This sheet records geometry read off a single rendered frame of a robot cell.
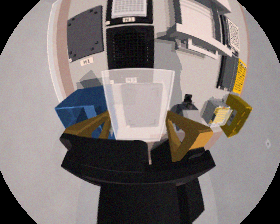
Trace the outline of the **yellow open-top bin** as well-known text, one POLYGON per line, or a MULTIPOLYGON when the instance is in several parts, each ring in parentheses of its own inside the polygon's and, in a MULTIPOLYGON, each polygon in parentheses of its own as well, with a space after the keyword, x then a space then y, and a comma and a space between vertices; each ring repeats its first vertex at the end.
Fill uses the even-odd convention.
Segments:
POLYGON ((239 96, 229 94, 226 101, 226 104, 230 106, 233 111, 225 125, 220 126, 220 128, 228 138, 238 134, 252 110, 250 105, 248 105, 244 100, 244 103, 241 102, 239 99, 239 96))

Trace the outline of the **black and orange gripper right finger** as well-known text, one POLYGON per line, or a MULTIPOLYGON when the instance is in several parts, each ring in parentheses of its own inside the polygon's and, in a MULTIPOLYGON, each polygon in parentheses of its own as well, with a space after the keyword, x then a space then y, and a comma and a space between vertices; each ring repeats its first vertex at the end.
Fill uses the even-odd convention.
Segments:
POLYGON ((165 123, 172 162, 180 161, 189 150, 204 147, 213 135, 213 131, 209 126, 185 118, 169 110, 165 123), (182 142, 180 142, 170 120, 185 132, 185 137, 182 142))

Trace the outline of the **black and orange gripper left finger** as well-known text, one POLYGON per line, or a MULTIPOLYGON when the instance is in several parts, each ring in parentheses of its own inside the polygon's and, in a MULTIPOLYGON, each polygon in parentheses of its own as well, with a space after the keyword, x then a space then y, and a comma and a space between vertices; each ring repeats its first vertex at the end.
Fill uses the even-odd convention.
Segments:
POLYGON ((105 111, 95 117, 89 118, 65 129, 63 133, 74 134, 82 137, 92 137, 92 132, 98 128, 103 122, 104 126, 98 138, 108 139, 111 119, 109 111, 105 111))

